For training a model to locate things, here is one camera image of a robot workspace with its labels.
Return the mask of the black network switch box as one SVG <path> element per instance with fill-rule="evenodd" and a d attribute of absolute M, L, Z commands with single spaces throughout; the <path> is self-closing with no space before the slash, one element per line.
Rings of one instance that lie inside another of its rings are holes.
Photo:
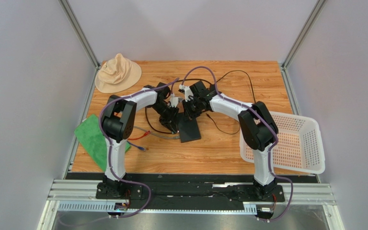
<path fill-rule="evenodd" d="M 201 133 L 196 119 L 186 120 L 184 112 L 178 114 L 178 133 L 180 142 L 186 143 L 201 139 Z"/>

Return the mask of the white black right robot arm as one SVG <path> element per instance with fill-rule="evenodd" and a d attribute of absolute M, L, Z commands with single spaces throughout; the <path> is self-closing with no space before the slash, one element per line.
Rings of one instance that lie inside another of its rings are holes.
<path fill-rule="evenodd" d="M 184 111 L 189 119 L 196 118 L 204 111 L 227 115 L 240 124 L 240 139 L 253 150 L 255 165 L 254 186 L 261 196 L 268 196 L 276 187 L 272 160 L 269 152 L 277 143 L 278 128 L 263 102 L 244 103 L 229 98 L 217 91 L 216 85 L 206 88 L 202 81 L 191 86 L 179 85 L 184 94 Z"/>

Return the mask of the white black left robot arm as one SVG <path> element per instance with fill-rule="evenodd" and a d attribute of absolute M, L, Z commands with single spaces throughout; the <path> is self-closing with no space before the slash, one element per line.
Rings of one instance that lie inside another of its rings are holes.
<path fill-rule="evenodd" d="M 172 133 L 178 132 L 177 107 L 166 99 L 171 94 L 171 83 L 159 83 L 157 87 L 145 86 L 140 91 L 125 96 L 111 95 L 99 116 L 99 128 L 107 145 L 107 166 L 100 190 L 120 197 L 127 188 L 125 179 L 125 151 L 131 136 L 136 112 L 151 107 L 160 116 L 160 123 Z"/>

